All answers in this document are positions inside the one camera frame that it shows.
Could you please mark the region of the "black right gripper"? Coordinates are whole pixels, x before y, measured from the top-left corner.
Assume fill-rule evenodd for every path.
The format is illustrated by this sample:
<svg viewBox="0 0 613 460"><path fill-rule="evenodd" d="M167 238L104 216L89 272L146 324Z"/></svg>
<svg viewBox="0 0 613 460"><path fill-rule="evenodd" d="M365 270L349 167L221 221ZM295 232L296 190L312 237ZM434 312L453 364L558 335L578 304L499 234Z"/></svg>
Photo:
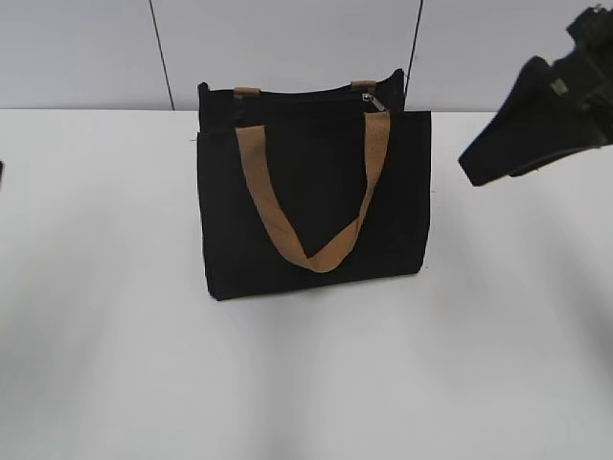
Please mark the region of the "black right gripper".
<svg viewBox="0 0 613 460"><path fill-rule="evenodd" d="M532 57L496 115L459 157L470 183L517 177L612 143L612 10L581 12L573 50L552 67Z"/></svg>

